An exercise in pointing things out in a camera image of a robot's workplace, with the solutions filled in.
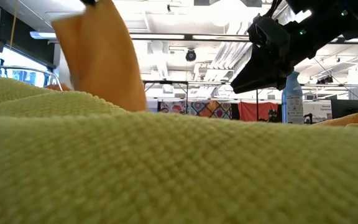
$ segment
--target patterned fabric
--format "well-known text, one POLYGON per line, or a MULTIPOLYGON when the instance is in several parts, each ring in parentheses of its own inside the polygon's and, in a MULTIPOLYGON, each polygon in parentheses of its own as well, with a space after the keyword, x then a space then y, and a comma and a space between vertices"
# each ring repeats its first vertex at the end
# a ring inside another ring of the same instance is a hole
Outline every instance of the patterned fabric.
POLYGON ((0 223, 358 224, 358 128, 130 113, 0 78, 0 223))
POLYGON ((161 102, 160 111, 165 113, 190 114, 207 118, 231 119, 232 109, 230 103, 210 102, 188 102, 186 113, 186 102, 161 102))

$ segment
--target blue bottle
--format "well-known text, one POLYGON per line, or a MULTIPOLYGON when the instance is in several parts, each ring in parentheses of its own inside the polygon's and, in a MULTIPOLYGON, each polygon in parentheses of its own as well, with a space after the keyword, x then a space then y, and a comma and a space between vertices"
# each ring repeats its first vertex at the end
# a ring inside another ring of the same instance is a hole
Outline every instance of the blue bottle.
POLYGON ((299 72, 287 77, 282 94, 283 123, 303 124, 303 92, 298 82, 299 72))

